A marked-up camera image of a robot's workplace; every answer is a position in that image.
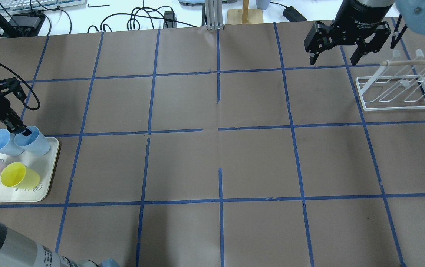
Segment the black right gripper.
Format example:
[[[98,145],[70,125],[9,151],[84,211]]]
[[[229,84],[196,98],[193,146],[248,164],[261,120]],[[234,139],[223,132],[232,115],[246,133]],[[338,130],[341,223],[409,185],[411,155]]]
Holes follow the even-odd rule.
[[[350,58],[353,66],[371,52],[379,52],[390,34],[383,19],[392,7],[390,0],[344,0],[331,25],[316,21],[304,40],[314,66],[319,55],[335,46],[357,45]]]

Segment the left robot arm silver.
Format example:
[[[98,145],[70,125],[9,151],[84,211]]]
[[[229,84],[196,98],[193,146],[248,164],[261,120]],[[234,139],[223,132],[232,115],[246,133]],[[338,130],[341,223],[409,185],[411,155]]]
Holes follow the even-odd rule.
[[[46,154],[45,137],[34,126],[26,126],[11,108],[6,95],[13,93],[21,102],[26,94],[20,86],[21,78],[0,80],[0,153],[16,156],[23,151]],[[0,223],[0,267],[95,267],[90,260],[75,262],[61,256]]]

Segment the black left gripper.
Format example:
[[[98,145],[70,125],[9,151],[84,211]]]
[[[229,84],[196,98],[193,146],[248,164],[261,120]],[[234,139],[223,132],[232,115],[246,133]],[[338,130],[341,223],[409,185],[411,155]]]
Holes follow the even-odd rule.
[[[0,80],[0,122],[14,135],[30,136],[32,131],[27,128],[19,115],[11,108],[11,102],[6,98],[10,93],[13,93],[21,101],[26,99],[26,94],[21,88],[18,79],[7,78]]]

